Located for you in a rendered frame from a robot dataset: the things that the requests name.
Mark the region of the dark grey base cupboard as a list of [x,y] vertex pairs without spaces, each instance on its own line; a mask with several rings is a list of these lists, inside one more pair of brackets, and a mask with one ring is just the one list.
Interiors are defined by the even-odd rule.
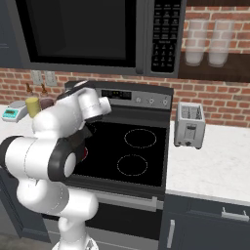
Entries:
[[42,216],[18,202],[18,180],[0,167],[0,232],[50,243]]

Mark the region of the black and steel microwave oven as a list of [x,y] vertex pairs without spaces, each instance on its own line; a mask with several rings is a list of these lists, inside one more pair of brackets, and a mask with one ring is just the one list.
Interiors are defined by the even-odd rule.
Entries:
[[19,68],[175,78],[187,0],[145,0],[144,73],[137,0],[6,0]]

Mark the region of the dark grey cupboard door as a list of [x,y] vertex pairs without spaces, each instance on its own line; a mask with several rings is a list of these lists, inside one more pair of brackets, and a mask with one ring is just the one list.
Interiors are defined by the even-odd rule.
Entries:
[[[187,216],[173,213],[166,213],[162,219],[158,250],[250,250],[249,229],[195,229],[187,224]],[[175,232],[172,247],[168,249],[171,219],[175,220]]]

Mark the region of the dark grey wall cupboard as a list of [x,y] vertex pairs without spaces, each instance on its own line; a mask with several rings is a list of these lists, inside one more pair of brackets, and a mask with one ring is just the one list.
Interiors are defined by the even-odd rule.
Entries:
[[20,53],[6,0],[0,0],[0,67],[19,68]]

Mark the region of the dark red sauce bottle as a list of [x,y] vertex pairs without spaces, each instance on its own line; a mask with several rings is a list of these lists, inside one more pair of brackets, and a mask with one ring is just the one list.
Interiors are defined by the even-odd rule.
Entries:
[[41,109],[46,109],[50,106],[54,105],[54,101],[49,97],[47,90],[45,89],[45,85],[42,84],[42,92],[40,94],[40,106]]

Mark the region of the white and teal kitchen scale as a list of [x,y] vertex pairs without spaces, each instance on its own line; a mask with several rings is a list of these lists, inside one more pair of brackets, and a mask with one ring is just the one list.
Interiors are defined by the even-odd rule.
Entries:
[[15,101],[9,104],[2,114],[2,120],[6,122],[18,123],[27,115],[25,101]]

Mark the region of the white wall socket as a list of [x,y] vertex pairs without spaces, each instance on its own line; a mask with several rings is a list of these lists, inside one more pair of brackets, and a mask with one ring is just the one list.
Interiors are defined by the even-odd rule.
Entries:
[[54,71],[45,71],[45,82],[47,86],[56,87],[57,79]]
[[43,78],[40,70],[32,70],[31,77],[34,85],[40,86],[43,83]]

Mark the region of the silver toaster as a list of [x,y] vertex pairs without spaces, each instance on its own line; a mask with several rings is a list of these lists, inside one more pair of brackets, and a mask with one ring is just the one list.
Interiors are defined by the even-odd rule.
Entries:
[[174,146],[192,146],[201,149],[205,127],[206,122],[202,104],[178,102]]

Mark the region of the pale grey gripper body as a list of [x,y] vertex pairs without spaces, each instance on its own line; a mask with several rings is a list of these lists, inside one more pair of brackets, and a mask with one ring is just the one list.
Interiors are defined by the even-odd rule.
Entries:
[[85,148],[85,140],[91,138],[96,132],[96,127],[87,123],[81,130],[75,134],[75,139],[73,141],[74,150],[77,153],[82,153]]

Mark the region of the dark grey drawer front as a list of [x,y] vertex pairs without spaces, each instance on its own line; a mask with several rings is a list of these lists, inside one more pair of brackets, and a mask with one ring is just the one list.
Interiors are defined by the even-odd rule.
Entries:
[[230,204],[225,202],[210,201],[205,199],[191,198],[186,211],[187,224],[195,229],[208,228],[209,230],[220,228],[249,229],[249,222],[240,222],[221,217],[222,208],[228,212],[241,214],[246,211],[250,217],[250,207]]

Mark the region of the translucent white cup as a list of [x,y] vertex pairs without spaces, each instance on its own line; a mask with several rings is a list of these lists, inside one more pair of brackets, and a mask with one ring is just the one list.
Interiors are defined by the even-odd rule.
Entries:
[[199,66],[203,60],[205,41],[207,38],[208,20],[195,19],[189,21],[186,44],[186,64]]
[[223,67],[227,62],[233,31],[234,20],[215,20],[208,55],[208,63],[211,66]]

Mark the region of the black and steel cooker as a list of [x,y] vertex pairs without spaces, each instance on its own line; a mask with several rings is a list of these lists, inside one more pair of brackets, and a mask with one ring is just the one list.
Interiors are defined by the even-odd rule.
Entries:
[[[65,181],[70,188],[164,202],[174,90],[123,82],[88,81],[107,97],[111,113],[93,122],[95,134],[85,140],[88,155]],[[142,98],[140,104],[136,98]],[[153,105],[148,100],[154,98]],[[87,231],[100,250],[158,250],[162,210],[155,212],[99,201]]]

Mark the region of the dark wooden wall shelf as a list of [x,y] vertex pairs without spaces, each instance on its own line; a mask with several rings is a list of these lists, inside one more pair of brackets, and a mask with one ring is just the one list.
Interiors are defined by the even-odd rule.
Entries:
[[250,83],[250,54],[228,54],[228,59],[223,67],[214,67],[209,64],[208,53],[203,54],[203,60],[199,66],[190,66],[186,64],[186,53],[181,52],[178,77],[180,79]]

